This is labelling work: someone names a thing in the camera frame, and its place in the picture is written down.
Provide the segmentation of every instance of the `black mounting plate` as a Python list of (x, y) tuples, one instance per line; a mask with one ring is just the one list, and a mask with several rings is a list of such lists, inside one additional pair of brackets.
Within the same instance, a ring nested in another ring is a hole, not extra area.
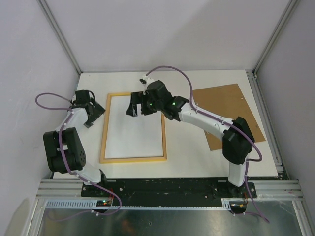
[[(249, 196), (244, 187), (232, 194), (227, 178), (109, 179), (107, 183), (123, 206), (133, 207), (221, 207), (221, 198)], [(249, 188), (256, 198), (255, 185), (249, 183)], [(81, 197), (106, 198), (109, 194), (83, 184)], [(119, 205), (117, 199), (113, 205)]]

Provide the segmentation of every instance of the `metal plate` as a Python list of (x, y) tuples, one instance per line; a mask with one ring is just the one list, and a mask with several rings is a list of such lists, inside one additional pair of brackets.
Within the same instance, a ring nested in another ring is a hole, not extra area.
[[(111, 216), (91, 213), (64, 222), (44, 217), (40, 236), (300, 236), (301, 230), (291, 201), (257, 202), (270, 224), (251, 216), (235, 216), (228, 211), (202, 210), (121, 210)], [(62, 219), (81, 209), (47, 209), (54, 219)], [(251, 203), (248, 211), (254, 211)]]

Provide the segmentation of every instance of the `brown board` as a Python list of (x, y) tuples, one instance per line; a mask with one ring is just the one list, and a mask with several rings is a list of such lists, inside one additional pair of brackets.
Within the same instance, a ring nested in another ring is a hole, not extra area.
[[(252, 131), (255, 142), (265, 141), (238, 84), (196, 89), (192, 94), (198, 107), (226, 118), (243, 117)], [(222, 149), (222, 141), (212, 134), (206, 132), (205, 134), (211, 151)]]

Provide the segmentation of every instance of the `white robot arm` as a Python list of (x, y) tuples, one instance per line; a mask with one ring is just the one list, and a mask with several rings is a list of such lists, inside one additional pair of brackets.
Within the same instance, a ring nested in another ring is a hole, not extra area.
[(225, 123), (228, 122), (238, 126), (254, 142), (246, 121), (243, 118), (237, 118), (236, 120), (224, 118), (196, 105), (193, 105), (195, 108), (193, 109), (187, 99), (180, 96), (173, 97), (163, 82), (154, 81), (147, 76), (143, 76), (140, 81), (145, 89), (141, 92), (131, 93), (131, 101), (126, 114), (136, 117), (136, 106), (141, 104), (141, 114), (143, 115), (161, 111), (170, 120), (175, 119), (190, 123), (213, 134), (223, 142), (223, 155), (229, 161), (228, 181), (236, 187), (242, 186), (246, 170), (246, 158), (251, 152), (252, 146), (241, 134)]
[(86, 161), (85, 152), (78, 132), (83, 126), (89, 128), (105, 110), (95, 101), (95, 96), (88, 90), (76, 91), (66, 118), (51, 132), (44, 134), (44, 144), (49, 169), (52, 172), (67, 173), (58, 141), (58, 133), (62, 129), (63, 149), (71, 171), (87, 179), (89, 182), (100, 183), (106, 179), (105, 174)]

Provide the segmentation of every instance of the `white tabletop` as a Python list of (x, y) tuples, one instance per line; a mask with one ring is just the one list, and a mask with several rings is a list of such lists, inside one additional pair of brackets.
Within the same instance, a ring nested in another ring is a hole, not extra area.
[[(252, 90), (244, 70), (186, 71), (193, 89), (238, 84), (266, 139)], [(108, 93), (133, 92), (143, 89), (139, 79), (144, 72), (84, 73), (78, 90), (93, 91), (96, 101), (106, 107)], [(176, 71), (153, 72), (150, 77), (161, 80), (173, 96), (189, 98), (189, 86)], [(107, 178), (185, 178), (226, 177), (228, 161), (222, 150), (210, 151), (204, 131), (193, 125), (165, 119), (167, 161), (147, 163), (100, 164), (100, 148), (104, 115), (89, 129), (82, 128), (79, 136), (87, 161), (102, 169)], [(263, 155), (261, 162), (250, 162), (249, 176), (277, 176), (277, 170), (267, 141), (256, 143)], [(253, 149), (251, 158), (258, 158)], [(55, 173), (54, 178), (75, 178)]]

